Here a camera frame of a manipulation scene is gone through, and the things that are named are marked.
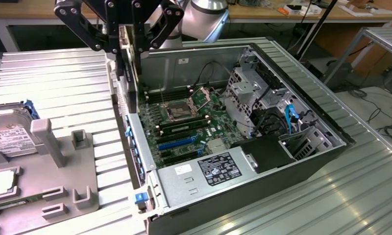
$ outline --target blue tab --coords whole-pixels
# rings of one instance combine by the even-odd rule
[[[289,134],[292,134],[291,116],[295,116],[295,118],[299,118],[293,105],[288,104],[285,106],[285,119],[287,119],[287,123],[289,127]]]
[[[144,203],[148,201],[148,193],[141,192],[135,195],[135,204]]]
[[[127,127],[127,130],[125,130],[125,137],[128,136],[132,136],[132,130],[129,126]]]
[[[33,106],[33,102],[32,100],[28,100],[27,99],[27,102],[24,103],[24,105],[27,105],[27,107],[29,108],[31,110],[31,116],[33,119],[39,119],[39,114],[37,114],[37,111],[35,109],[35,106]]]

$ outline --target blue pcie slot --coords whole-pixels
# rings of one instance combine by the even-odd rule
[[[197,136],[192,136],[192,137],[189,137],[188,139],[184,139],[184,140],[180,140],[180,141],[175,141],[175,142],[172,142],[172,143],[161,144],[161,145],[159,146],[159,150],[167,150],[167,149],[171,149],[171,148],[175,148],[175,147],[179,147],[179,146],[183,146],[183,145],[191,144],[191,143],[193,143],[196,137],[197,137]]]

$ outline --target pcie slot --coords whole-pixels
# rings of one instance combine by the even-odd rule
[[[176,157],[163,159],[163,162],[164,162],[164,164],[177,163],[179,161],[184,162],[184,161],[188,161],[188,160],[191,160],[192,158],[195,158],[197,156],[199,156],[199,151],[193,151],[193,152],[181,154],[181,155],[179,155]]]
[[[159,146],[159,150],[167,150],[167,149],[171,149],[171,148],[175,148],[175,147],[179,147],[179,146],[183,146],[183,145],[187,145],[187,144],[191,144],[195,142],[195,139],[196,139],[197,135],[196,136],[192,136],[191,138],[188,139],[184,139],[184,140],[180,140],[180,141],[175,141],[172,143],[165,143],[165,144],[161,144]]]
[[[165,136],[165,137],[161,137],[156,140],[156,143],[165,143],[165,142],[169,142],[169,141],[175,141],[177,139],[183,139],[185,137],[191,137],[191,134],[189,133],[179,133],[177,135],[173,135],[173,136]]]

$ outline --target power supply label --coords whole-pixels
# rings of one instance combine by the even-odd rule
[[[24,128],[0,131],[1,153],[13,153],[33,148],[33,141]]]
[[[200,160],[197,163],[211,186],[243,175],[228,152]]]

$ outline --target wooden table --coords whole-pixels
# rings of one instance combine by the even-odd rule
[[[19,3],[0,3],[0,39],[8,52],[19,51],[17,43],[8,29],[9,25],[63,24],[61,20],[55,16],[53,6],[55,0],[20,0]],[[89,21],[96,24],[97,17],[85,4],[83,5],[81,12]],[[307,16],[303,22],[315,23],[315,27],[323,13],[324,9],[321,14]],[[299,23],[303,17],[283,15],[272,8],[231,5],[229,18],[231,23]],[[384,23],[384,26],[390,26],[392,15],[355,17],[336,5],[327,17],[325,23]]]

